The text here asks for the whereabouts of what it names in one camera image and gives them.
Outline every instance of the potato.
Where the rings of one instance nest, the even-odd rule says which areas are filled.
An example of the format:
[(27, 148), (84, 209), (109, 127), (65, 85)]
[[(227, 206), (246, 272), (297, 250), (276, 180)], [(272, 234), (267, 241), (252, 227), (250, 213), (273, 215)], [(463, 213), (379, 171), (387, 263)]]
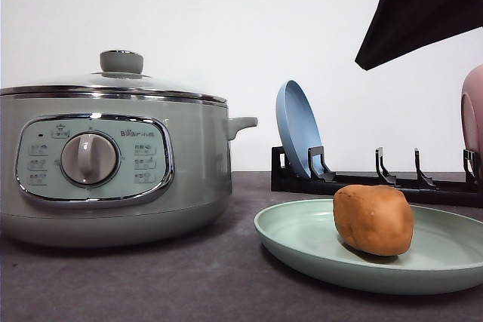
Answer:
[(349, 185), (334, 195), (334, 220), (357, 250), (395, 256), (409, 249), (414, 218), (402, 192), (390, 186)]

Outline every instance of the light green plate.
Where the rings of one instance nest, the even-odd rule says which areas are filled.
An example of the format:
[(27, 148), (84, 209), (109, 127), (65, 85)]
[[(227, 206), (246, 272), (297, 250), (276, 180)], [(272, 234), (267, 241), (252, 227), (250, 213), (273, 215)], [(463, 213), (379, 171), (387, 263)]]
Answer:
[(260, 211), (263, 245), (290, 267), (340, 286), (389, 294), (436, 294), (483, 283), (483, 222), (411, 206), (414, 234), (400, 256), (373, 256), (343, 243), (332, 199), (293, 201)]

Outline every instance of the control panel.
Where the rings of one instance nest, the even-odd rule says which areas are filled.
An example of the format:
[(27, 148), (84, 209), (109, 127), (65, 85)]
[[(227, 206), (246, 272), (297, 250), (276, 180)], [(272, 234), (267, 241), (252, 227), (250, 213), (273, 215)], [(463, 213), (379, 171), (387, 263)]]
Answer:
[(39, 118), (23, 129), (17, 156), (21, 189), (52, 201), (133, 198), (173, 172), (165, 126), (125, 115)]

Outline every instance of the black dish rack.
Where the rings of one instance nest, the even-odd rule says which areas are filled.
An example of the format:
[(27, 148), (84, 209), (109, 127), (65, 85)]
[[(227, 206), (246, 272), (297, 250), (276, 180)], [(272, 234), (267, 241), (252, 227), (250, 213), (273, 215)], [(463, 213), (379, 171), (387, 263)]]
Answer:
[[(483, 207), (483, 183), (478, 176), (480, 158), (476, 152), (463, 150), (464, 181), (444, 181), (427, 177), (420, 169), (420, 152), (414, 149), (416, 179), (396, 177), (383, 163), (383, 148), (376, 149), (376, 176), (359, 176), (332, 171), (325, 164), (324, 146), (308, 150), (310, 179), (293, 172), (282, 146), (272, 147), (272, 191), (299, 192), (304, 194), (333, 195), (340, 188), (351, 185), (389, 185), (401, 190), (408, 202), (418, 204), (443, 204), (466, 207)], [(320, 157), (324, 173), (315, 171), (312, 161)]]

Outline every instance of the dark countertop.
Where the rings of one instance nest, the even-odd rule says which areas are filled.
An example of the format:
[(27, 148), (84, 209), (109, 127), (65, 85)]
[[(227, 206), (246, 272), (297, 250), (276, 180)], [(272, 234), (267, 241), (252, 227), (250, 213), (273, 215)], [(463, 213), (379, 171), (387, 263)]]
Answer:
[[(63, 250), (1, 237), (1, 321), (483, 319), (483, 285), (437, 296), (386, 296), (326, 284), (279, 262), (261, 245), (255, 214), (320, 197), (271, 192), (268, 172), (238, 172), (228, 210), (181, 238)], [(483, 209), (438, 208), (483, 220)]]

